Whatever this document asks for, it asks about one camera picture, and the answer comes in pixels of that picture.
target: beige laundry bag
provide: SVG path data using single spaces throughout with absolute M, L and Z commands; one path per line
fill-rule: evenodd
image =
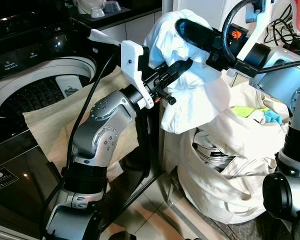
M 206 165 L 193 148 L 196 128 L 182 134 L 177 169 L 185 195 L 204 215 L 224 224 L 243 223 L 265 211 L 263 180 L 275 170 L 274 154 L 285 138 L 283 126 L 239 117 L 232 112 L 233 106 L 269 107 L 288 119 L 282 103 L 247 83 L 231 89 L 229 108 L 199 127 L 224 154 L 236 156 L 222 172 Z

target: wire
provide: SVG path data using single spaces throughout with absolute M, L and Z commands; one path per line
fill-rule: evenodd
M 46 210 L 48 208 L 48 205 L 50 204 L 51 200 L 54 198 L 54 196 L 57 194 L 57 192 L 62 188 L 62 186 L 64 185 L 67 175 L 68 175 L 68 170 L 70 168 L 70 164 L 71 164 L 71 157 L 72 157 L 72 150 L 73 150 L 73 140 L 74 140 L 74 135 L 75 132 L 77 130 L 77 128 L 79 127 L 79 124 L 87 110 L 87 107 L 89 105 L 89 102 L 100 82 L 101 76 L 103 75 L 104 71 L 106 70 L 107 66 L 109 65 L 109 63 L 111 62 L 111 60 L 114 58 L 115 54 L 112 54 L 108 61 L 105 63 L 103 69 L 101 70 L 101 72 L 99 73 L 98 77 L 96 78 L 95 82 L 93 83 L 88 96 L 86 97 L 86 100 L 83 104 L 83 107 L 78 115 L 78 117 L 76 118 L 76 121 L 73 125 L 70 137 L 69 137 L 69 142 L 68 142 L 68 147 L 67 147 L 67 155 L 66 155 L 66 171 L 64 173 L 64 175 L 62 176 L 62 179 L 60 180 L 60 182 L 57 184 L 57 186 L 52 190 L 52 192 L 50 193 L 50 195 L 47 197 L 47 199 L 45 200 L 42 209 L 41 209 L 41 213 L 40 213 L 40 218 L 39 218 L 39 237 L 40 240 L 43 238 L 44 233 L 45 233 L 45 227 L 44 227 L 44 220 L 45 220 L 45 213 Z
M 222 36 L 222 49 L 223 49 L 223 52 L 224 52 L 226 58 L 230 61 L 230 63 L 235 63 L 236 62 L 236 57 L 231 52 L 231 50 L 228 46 L 228 42 L 227 42 L 227 35 L 228 35 L 229 26 L 230 26 L 234 16 L 237 14 L 237 12 L 241 8 L 243 8 L 245 5 L 248 5 L 248 4 L 256 4 L 259 1 L 260 0 L 243 0 L 243 1 L 239 2 L 229 12 L 228 16 L 226 17 L 226 19 L 224 21 L 224 24 L 223 24 L 223 27 L 222 27 L 222 34 L 221 34 L 221 36 Z
M 287 69 L 287 68 L 292 68 L 292 67 L 297 67 L 300 66 L 300 61 L 292 61 L 292 62 L 286 62 L 282 63 L 276 66 L 270 66 L 270 67 L 265 67 L 257 70 L 257 74 L 265 74 L 273 71 L 278 71 L 281 69 Z

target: washing machine drum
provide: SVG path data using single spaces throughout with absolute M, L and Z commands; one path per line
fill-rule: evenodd
M 0 117 L 20 116 L 54 104 L 85 85 L 96 64 L 84 57 L 63 57 L 42 62 L 0 80 Z

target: blue cloth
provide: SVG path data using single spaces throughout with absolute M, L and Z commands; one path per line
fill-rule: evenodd
M 264 113 L 265 116 L 265 121 L 267 123 L 278 123 L 280 125 L 282 125 L 282 120 L 281 120 L 281 116 L 277 113 L 275 113 L 272 110 L 266 111 Z

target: green cloth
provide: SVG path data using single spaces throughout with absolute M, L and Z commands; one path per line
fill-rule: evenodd
M 252 114 L 255 110 L 259 110 L 263 113 L 267 112 L 270 110 L 270 108 L 260 108 L 260 109 L 255 109 L 255 108 L 252 108 L 252 107 L 249 107 L 249 106 L 234 106 L 232 108 L 232 111 L 239 117 L 242 117 L 242 118 L 247 118 L 250 116 L 250 114 Z

